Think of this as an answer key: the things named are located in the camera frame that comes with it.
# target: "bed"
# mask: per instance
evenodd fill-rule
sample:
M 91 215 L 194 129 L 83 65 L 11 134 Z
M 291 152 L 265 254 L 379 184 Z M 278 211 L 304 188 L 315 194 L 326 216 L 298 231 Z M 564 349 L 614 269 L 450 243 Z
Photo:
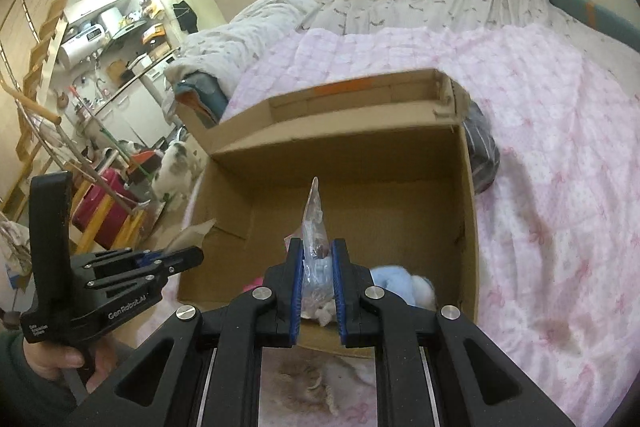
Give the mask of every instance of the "bed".
M 476 200 L 478 325 L 576 425 L 604 425 L 640 369 L 638 52 L 548 0 L 259 0 L 190 36 L 165 74 L 213 123 L 275 94 L 425 67 L 469 91 L 502 156 Z M 370 412 L 367 393 L 350 407 Z M 343 420 L 328 425 L 360 424 Z

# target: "hanging clothes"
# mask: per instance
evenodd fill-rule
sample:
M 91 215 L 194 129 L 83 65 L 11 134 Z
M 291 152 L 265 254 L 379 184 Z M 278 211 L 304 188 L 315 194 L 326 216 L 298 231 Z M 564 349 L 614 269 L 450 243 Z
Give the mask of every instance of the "hanging clothes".
M 180 29 L 183 32 L 198 32 L 198 16 L 186 1 L 180 1 L 177 4 L 174 4 L 174 13 L 175 18 L 178 19 L 178 22 L 180 23 Z

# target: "white cabinet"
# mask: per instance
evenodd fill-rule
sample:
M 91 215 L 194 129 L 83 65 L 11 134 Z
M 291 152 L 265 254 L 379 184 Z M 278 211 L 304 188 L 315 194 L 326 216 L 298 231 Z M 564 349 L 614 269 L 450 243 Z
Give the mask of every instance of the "white cabinet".
M 147 147 L 153 147 L 174 129 L 164 121 L 162 108 L 140 81 L 130 84 L 111 103 Z
M 140 142 L 138 134 L 125 119 L 124 113 L 113 102 L 108 103 L 97 117 L 116 140 Z
M 94 19 L 100 13 L 111 7 L 118 6 L 126 10 L 130 0 L 81 0 L 65 8 L 66 20 L 69 25 L 77 25 Z

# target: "pink bed sheet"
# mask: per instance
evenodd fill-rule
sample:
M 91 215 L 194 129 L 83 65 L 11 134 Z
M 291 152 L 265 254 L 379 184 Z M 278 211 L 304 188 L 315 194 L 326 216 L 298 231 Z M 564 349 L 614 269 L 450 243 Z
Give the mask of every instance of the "pink bed sheet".
M 640 369 L 640 107 L 610 73 L 537 25 L 314 29 L 244 73 L 225 119 L 275 94 L 426 67 L 468 89 L 502 152 L 476 200 L 479 326 L 577 425 L 601 426 Z

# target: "clear plastic bag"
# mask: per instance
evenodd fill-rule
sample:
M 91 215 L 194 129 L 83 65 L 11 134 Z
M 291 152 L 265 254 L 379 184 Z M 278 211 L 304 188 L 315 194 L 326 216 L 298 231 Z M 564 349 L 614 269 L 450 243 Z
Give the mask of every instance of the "clear plastic bag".
M 314 178 L 311 184 L 302 226 L 285 239 L 287 249 L 291 237 L 301 237 L 305 249 L 300 316 L 314 319 L 316 312 L 334 298 L 334 272 L 329 240 L 322 219 L 318 178 Z

